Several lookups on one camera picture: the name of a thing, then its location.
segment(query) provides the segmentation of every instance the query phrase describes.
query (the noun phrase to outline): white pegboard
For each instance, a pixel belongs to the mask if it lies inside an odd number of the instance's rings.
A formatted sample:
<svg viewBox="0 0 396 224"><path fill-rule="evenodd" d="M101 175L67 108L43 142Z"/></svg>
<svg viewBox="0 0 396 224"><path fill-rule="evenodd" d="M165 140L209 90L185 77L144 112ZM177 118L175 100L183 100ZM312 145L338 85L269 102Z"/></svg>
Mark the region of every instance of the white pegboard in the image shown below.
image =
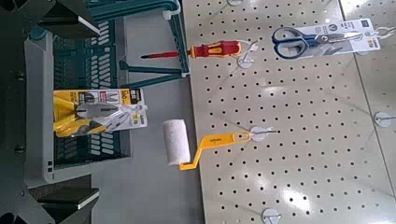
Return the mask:
<svg viewBox="0 0 396 224"><path fill-rule="evenodd" d="M200 161L206 223L379 223L395 201L352 55L279 59L281 26L340 21L337 1L185 1L188 44L260 39L256 61L191 61L197 140L213 133L274 127L261 143L208 150Z"/></svg>
<svg viewBox="0 0 396 224"><path fill-rule="evenodd" d="M376 27L396 26L396 2L386 1L342 1L347 20L370 18ZM372 113L386 112L396 115L396 35L380 40L381 50L366 56L357 56L361 79L366 90ZM396 184L396 155L394 152L396 120L388 128L377 127L376 131L384 152L393 188Z"/></svg>

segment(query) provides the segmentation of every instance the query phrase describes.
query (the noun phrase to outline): scissors packaging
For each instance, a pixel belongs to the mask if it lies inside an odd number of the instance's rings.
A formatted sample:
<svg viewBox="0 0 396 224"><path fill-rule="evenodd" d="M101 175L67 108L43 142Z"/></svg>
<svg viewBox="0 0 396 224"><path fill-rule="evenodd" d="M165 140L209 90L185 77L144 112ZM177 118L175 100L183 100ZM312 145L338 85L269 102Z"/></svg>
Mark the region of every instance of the scissors packaging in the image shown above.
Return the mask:
<svg viewBox="0 0 396 224"><path fill-rule="evenodd" d="M370 19L330 22L308 27L282 27L272 40L276 54L286 60L380 50Z"/></svg>

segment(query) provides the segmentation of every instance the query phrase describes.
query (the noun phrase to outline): screwdriver handle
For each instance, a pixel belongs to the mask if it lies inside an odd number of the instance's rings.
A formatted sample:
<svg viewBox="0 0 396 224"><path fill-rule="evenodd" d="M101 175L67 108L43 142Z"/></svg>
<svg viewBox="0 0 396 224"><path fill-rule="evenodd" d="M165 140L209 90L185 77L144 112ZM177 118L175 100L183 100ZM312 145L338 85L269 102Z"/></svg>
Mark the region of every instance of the screwdriver handle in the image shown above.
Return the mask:
<svg viewBox="0 0 396 224"><path fill-rule="evenodd" d="M242 46L239 41L221 40L211 45L202 45L201 47L191 47L190 56L195 58L218 57L225 58L240 54Z"/></svg>

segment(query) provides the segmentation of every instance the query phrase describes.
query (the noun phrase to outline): screwdriver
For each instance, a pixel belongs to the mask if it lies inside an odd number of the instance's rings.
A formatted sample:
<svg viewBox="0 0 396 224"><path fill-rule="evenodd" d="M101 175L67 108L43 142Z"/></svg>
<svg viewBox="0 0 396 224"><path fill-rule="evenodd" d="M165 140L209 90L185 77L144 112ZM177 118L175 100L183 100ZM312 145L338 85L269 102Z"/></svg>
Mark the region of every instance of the screwdriver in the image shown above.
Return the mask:
<svg viewBox="0 0 396 224"><path fill-rule="evenodd" d="M202 45L201 47L191 46L187 50L187 54L193 59L195 58L207 58L207 57L218 57L225 58L240 54L242 51L241 43L237 40L221 40L211 45ZM154 53L144 55L142 59L154 59L154 58L173 58L179 56L177 51Z"/></svg>

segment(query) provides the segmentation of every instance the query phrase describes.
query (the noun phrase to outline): blue scissors handle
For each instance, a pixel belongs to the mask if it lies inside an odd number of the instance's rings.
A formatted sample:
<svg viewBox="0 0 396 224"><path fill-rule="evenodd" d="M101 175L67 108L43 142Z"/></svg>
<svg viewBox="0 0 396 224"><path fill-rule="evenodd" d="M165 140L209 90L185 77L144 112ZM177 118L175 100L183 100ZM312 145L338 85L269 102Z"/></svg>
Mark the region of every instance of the blue scissors handle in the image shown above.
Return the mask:
<svg viewBox="0 0 396 224"><path fill-rule="evenodd" d="M293 37L286 37L285 33L292 34ZM283 59L290 60L297 59L309 50L309 48L318 46L320 43L317 41L317 37L317 35L305 35L294 28L282 27L274 32L272 39L275 44L274 49L276 54ZM286 55L282 53L282 49L294 49L296 53Z"/></svg>

